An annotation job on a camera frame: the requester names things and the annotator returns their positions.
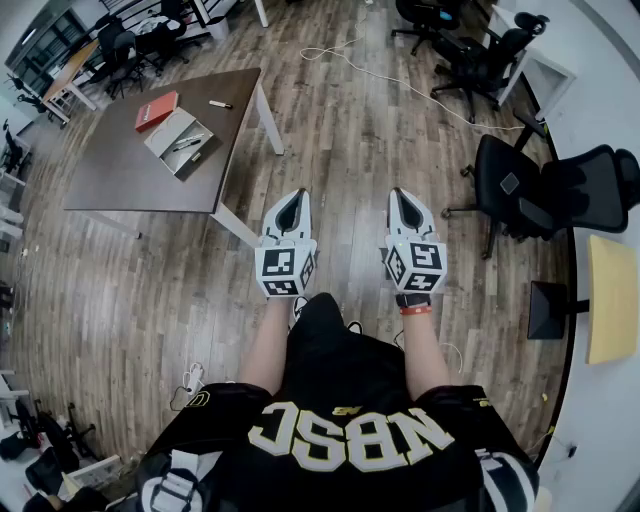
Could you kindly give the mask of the white table leg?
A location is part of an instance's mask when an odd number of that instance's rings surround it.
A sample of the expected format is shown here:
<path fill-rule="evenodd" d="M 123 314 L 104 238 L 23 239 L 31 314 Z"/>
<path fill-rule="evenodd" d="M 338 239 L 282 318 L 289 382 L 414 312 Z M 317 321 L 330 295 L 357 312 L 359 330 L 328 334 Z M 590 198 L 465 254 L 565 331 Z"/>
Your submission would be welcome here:
<path fill-rule="evenodd" d="M 211 217 L 251 248 L 255 249 L 259 246 L 258 235 L 227 208 L 224 203 L 218 203 L 216 211 L 211 214 Z"/>
<path fill-rule="evenodd" d="M 284 145 L 276 126 L 271 108 L 267 101 L 264 89 L 260 83 L 255 88 L 255 104 L 262 124 L 264 125 L 267 137 L 271 143 L 273 151 L 276 155 L 283 155 Z"/>
<path fill-rule="evenodd" d="M 90 219 L 92 219 L 92 220 L 94 220 L 96 222 L 102 223 L 102 224 L 104 224 L 104 225 L 106 225 L 106 226 L 108 226 L 110 228 L 113 228 L 113 229 L 115 229 L 117 231 L 120 231 L 120 232 L 122 232 L 122 233 L 124 233 L 124 234 L 126 234 L 126 235 L 128 235 L 128 236 L 130 236 L 132 238 L 134 238 L 134 239 L 140 239 L 141 238 L 141 232 L 140 231 L 138 231 L 138 230 L 136 230 L 136 229 L 134 229 L 134 228 L 132 228 L 130 226 L 127 226 L 125 224 L 122 224 L 122 223 L 120 223 L 120 222 L 118 222 L 118 221 L 116 221 L 116 220 L 114 220 L 114 219 L 112 219 L 110 217 L 107 217 L 104 214 L 102 214 L 101 212 L 98 212 L 98 211 L 83 211 L 83 214 L 86 217 L 88 217 L 88 218 L 90 218 Z"/>

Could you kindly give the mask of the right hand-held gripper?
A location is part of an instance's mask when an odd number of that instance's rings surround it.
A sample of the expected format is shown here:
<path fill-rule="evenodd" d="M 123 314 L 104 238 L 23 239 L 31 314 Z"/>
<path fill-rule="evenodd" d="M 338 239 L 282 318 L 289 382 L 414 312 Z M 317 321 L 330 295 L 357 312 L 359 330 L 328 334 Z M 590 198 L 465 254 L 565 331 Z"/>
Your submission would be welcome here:
<path fill-rule="evenodd" d="M 396 290 L 440 292 L 447 276 L 447 247 L 429 235 L 435 232 L 432 212 L 410 192 L 393 188 L 388 200 L 388 229 L 384 264 Z"/>

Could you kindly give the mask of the black shelving cabinet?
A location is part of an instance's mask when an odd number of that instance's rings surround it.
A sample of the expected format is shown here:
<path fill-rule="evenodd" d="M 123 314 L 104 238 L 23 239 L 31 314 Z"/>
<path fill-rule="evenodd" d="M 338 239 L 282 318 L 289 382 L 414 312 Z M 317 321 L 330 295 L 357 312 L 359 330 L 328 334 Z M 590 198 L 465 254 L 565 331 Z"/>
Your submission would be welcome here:
<path fill-rule="evenodd" d="M 50 71 L 91 40 L 73 11 L 75 0 L 48 0 L 9 52 L 5 65 L 13 76 L 42 96 L 54 79 Z"/>

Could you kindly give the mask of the black lettered jersey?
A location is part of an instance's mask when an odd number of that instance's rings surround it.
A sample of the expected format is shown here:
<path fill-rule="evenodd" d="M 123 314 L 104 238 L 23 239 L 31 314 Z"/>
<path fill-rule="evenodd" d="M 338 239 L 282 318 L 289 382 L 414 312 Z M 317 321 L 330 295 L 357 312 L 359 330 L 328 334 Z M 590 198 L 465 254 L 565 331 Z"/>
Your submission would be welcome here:
<path fill-rule="evenodd" d="M 341 416 L 204 387 L 145 455 L 140 512 L 533 512 L 539 476 L 478 386 Z"/>

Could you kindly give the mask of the yellow board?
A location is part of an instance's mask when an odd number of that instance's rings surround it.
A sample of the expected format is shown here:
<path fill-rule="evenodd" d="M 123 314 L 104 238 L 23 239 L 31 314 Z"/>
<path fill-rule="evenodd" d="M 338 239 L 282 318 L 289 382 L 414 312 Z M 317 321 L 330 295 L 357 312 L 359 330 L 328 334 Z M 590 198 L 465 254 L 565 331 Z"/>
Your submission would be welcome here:
<path fill-rule="evenodd" d="M 589 343 L 586 362 L 636 353 L 640 325 L 637 251 L 596 235 L 588 238 Z"/>

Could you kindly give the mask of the red flat box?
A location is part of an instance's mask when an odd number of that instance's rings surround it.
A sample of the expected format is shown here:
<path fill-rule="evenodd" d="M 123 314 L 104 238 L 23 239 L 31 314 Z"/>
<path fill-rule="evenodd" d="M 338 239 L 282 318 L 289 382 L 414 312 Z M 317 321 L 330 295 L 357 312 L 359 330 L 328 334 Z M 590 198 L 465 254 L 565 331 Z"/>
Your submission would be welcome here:
<path fill-rule="evenodd" d="M 138 133 L 142 133 L 158 125 L 174 112 L 178 106 L 178 102 L 179 93 L 177 91 L 170 91 L 141 106 L 136 116 L 135 130 Z"/>

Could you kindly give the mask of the white power strip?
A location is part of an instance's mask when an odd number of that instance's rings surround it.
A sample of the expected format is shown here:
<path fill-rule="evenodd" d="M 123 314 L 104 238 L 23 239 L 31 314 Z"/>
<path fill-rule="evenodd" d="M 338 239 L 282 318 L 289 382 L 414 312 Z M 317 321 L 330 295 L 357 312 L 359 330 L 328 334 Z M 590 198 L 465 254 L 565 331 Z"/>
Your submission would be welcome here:
<path fill-rule="evenodd" d="M 195 395 L 203 386 L 202 377 L 204 368 L 201 363 L 193 363 L 183 374 L 183 388 L 188 396 Z"/>

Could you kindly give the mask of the wooden desk white legs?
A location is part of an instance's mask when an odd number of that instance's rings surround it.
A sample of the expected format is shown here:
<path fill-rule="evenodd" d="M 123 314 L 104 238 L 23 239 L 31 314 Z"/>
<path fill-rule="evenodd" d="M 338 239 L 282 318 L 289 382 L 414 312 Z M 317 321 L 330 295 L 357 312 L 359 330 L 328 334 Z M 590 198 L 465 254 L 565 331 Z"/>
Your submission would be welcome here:
<path fill-rule="evenodd" d="M 87 63 L 91 55 L 96 51 L 99 42 L 94 40 L 71 56 L 69 61 L 63 66 L 52 85 L 49 87 L 41 101 L 44 106 L 62 122 L 62 126 L 69 123 L 70 118 L 65 115 L 55 104 L 54 99 L 64 91 L 70 91 L 90 110 L 95 111 L 97 106 L 85 96 L 74 84 L 74 78 L 81 68 Z"/>

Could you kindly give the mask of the person's right forearm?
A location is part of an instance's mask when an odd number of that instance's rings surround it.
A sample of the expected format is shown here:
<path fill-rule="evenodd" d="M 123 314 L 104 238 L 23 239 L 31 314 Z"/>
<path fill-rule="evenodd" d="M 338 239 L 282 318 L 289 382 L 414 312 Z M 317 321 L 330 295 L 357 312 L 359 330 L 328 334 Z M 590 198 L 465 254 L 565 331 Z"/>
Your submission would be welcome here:
<path fill-rule="evenodd" d="M 406 384 L 412 400 L 427 391 L 451 384 L 429 314 L 402 316 Z"/>

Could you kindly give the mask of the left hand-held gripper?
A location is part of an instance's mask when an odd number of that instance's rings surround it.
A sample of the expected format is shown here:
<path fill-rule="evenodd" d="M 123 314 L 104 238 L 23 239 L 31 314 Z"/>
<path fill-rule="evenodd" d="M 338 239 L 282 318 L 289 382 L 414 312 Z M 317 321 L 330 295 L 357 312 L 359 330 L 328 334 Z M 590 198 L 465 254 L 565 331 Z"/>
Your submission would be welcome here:
<path fill-rule="evenodd" d="M 280 199 L 265 215 L 260 245 L 255 249 L 256 280 L 267 298 L 303 296 L 316 268 L 317 242 L 287 239 L 299 228 L 300 236 L 312 230 L 310 195 L 304 188 Z"/>

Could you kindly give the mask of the black monitor stand base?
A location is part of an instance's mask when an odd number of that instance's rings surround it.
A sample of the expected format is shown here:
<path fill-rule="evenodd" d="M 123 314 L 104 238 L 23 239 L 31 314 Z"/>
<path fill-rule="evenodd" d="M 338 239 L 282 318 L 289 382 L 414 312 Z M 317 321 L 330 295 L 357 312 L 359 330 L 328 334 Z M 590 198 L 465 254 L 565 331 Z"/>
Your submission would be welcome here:
<path fill-rule="evenodd" d="M 564 284 L 532 281 L 530 285 L 529 340 L 560 340 L 564 336 L 567 317 L 589 311 L 588 299 L 568 300 L 568 289 Z"/>

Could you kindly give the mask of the person's left forearm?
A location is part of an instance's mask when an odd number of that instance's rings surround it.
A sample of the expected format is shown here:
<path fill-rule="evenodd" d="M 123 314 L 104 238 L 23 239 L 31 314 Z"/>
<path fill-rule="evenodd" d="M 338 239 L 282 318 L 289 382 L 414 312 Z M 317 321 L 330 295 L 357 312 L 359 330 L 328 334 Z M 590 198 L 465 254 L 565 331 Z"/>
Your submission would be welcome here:
<path fill-rule="evenodd" d="M 286 363 L 291 298 L 270 299 L 255 339 L 243 358 L 238 381 L 274 395 L 281 387 Z"/>

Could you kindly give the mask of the grey tray box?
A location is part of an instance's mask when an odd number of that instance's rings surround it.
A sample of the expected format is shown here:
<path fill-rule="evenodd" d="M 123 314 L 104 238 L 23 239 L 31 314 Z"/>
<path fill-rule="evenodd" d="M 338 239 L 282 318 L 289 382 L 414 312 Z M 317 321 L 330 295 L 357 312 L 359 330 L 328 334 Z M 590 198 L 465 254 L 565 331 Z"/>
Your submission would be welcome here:
<path fill-rule="evenodd" d="M 200 144 L 172 152 L 176 146 L 181 145 L 176 143 L 178 140 L 198 133 L 205 134 L 200 139 Z M 205 159 L 214 142 L 215 136 L 211 130 L 192 114 L 178 107 L 147 137 L 145 145 L 172 176 L 185 181 Z M 193 156 L 198 153 L 200 158 L 193 162 Z"/>

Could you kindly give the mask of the black trousers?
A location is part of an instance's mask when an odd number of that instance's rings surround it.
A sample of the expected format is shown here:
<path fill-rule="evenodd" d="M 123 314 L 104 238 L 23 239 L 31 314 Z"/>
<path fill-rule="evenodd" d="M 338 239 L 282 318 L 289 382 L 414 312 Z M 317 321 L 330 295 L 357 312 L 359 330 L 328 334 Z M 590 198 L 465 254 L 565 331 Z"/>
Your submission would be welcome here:
<path fill-rule="evenodd" d="M 387 413 L 410 403 L 404 354 L 350 331 L 334 298 L 320 293 L 302 307 L 289 333 L 278 396 L 316 412 Z"/>

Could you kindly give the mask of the black office chair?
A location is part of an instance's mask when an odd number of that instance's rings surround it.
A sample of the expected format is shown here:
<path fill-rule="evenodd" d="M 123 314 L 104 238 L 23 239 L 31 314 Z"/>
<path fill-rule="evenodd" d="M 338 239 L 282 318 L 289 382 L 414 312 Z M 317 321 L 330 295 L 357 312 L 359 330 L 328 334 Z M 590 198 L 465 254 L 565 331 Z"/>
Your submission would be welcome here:
<path fill-rule="evenodd" d="M 115 99 L 117 94 L 124 97 L 126 81 L 137 83 L 143 91 L 141 55 L 137 51 L 134 33 L 125 30 L 121 20 L 110 15 L 100 18 L 95 28 L 98 30 L 103 65 L 92 77 L 92 82 L 107 79 L 106 92 L 111 99 Z"/>
<path fill-rule="evenodd" d="M 185 11 L 184 0 L 160 0 L 159 9 L 149 9 L 135 27 L 136 49 L 155 68 L 157 77 L 162 76 L 164 66 L 173 58 L 189 63 L 183 54 L 184 44 L 179 41 L 187 29 Z"/>
<path fill-rule="evenodd" d="M 514 22 L 516 26 L 502 35 L 485 28 L 484 32 L 490 37 L 488 47 L 471 37 L 458 38 L 449 32 L 440 31 L 432 42 L 432 48 L 450 66 L 446 68 L 438 64 L 434 72 L 450 76 L 452 81 L 432 88 L 431 98 L 437 99 L 440 91 L 462 90 L 469 104 L 470 123 L 476 121 L 474 93 L 488 99 L 493 108 L 498 110 L 498 101 L 493 93 L 508 84 L 509 80 L 505 77 L 507 68 L 516 63 L 520 52 L 544 33 L 550 19 L 545 15 L 519 12 L 514 16 Z"/>
<path fill-rule="evenodd" d="M 451 31 L 460 26 L 461 10 L 465 0 L 396 0 L 400 16 L 412 24 L 412 29 L 392 29 L 391 36 L 416 35 L 417 42 L 411 49 L 416 56 L 419 46 L 433 41 L 441 30 Z"/>
<path fill-rule="evenodd" d="M 500 182 L 510 172 L 520 185 L 507 195 Z M 519 241 L 548 240 L 575 227 L 621 233 L 629 211 L 640 205 L 640 161 L 630 151 L 608 145 L 538 166 L 520 149 L 485 135 L 475 164 L 461 174 L 474 179 L 475 203 L 446 207 L 441 216 L 479 211 L 490 219 L 483 259 L 492 256 L 500 227 Z"/>

